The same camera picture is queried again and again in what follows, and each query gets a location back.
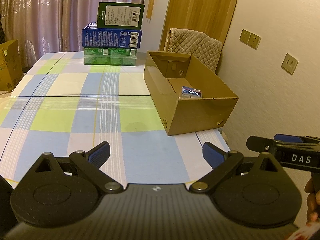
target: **pink curtain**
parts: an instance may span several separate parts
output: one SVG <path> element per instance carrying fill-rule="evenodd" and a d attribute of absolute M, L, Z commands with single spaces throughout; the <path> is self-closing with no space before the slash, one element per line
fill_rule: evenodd
<path fill-rule="evenodd" d="M 6 40 L 18 39 L 22 64 L 33 66 L 44 54 L 80 51 L 81 30 L 97 18 L 100 1 L 143 0 L 0 0 Z"/>

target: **finger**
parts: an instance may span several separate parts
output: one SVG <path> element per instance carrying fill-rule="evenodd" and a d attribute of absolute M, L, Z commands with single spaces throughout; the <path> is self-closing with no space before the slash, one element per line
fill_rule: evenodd
<path fill-rule="evenodd" d="M 316 194 L 316 202 L 320 206 L 320 190 Z"/>
<path fill-rule="evenodd" d="M 317 218 L 318 218 L 318 213 L 314 212 L 311 209 L 308 209 L 308 211 L 307 211 L 307 220 L 308 220 L 308 222 L 314 222 L 314 221 L 317 220 Z"/>
<path fill-rule="evenodd" d="M 306 193 L 312 193 L 315 191 L 315 187 L 313 186 L 313 180 L 312 178 L 309 179 L 309 181 L 307 182 L 306 186 L 304 187 L 304 191 Z"/>
<path fill-rule="evenodd" d="M 316 210 L 319 206 L 316 201 L 316 194 L 310 193 L 307 197 L 307 206 L 312 211 Z"/>

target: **checkered tablecloth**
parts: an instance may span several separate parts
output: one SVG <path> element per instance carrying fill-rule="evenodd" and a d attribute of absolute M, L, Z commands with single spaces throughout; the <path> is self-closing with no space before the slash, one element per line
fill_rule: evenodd
<path fill-rule="evenodd" d="M 0 111 L 0 174 L 21 180 L 42 152 L 67 156 L 102 141 L 111 156 L 101 170 L 123 185 L 188 183 L 211 170 L 210 141 L 228 151 L 217 129 L 167 136 L 135 67 L 83 64 L 82 52 L 44 55 Z"/>

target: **electrical outlet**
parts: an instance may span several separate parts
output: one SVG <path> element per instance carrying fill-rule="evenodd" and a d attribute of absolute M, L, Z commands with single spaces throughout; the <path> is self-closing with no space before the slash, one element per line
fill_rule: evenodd
<path fill-rule="evenodd" d="M 293 74 L 294 70 L 296 69 L 298 65 L 298 60 L 296 60 L 294 57 L 292 57 L 290 54 L 287 53 L 285 55 L 284 61 L 282 62 L 282 68 L 287 71 L 290 75 Z"/>
<path fill-rule="evenodd" d="M 242 30 L 241 36 L 240 36 L 240 41 L 242 41 L 244 44 L 248 44 L 249 38 L 250 38 L 251 32 Z"/>
<path fill-rule="evenodd" d="M 248 45 L 251 48 L 257 49 L 259 46 L 260 40 L 261 38 L 258 35 L 251 33 Z"/>

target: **open cardboard box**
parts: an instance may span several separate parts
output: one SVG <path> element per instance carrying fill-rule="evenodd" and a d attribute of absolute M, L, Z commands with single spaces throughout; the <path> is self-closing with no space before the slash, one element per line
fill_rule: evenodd
<path fill-rule="evenodd" d="M 167 135 L 222 127 L 238 97 L 191 54 L 147 52 L 144 80 Z M 182 86 L 202 98 L 181 98 Z"/>
<path fill-rule="evenodd" d="M 13 90 L 22 78 L 18 40 L 0 44 L 0 90 Z"/>

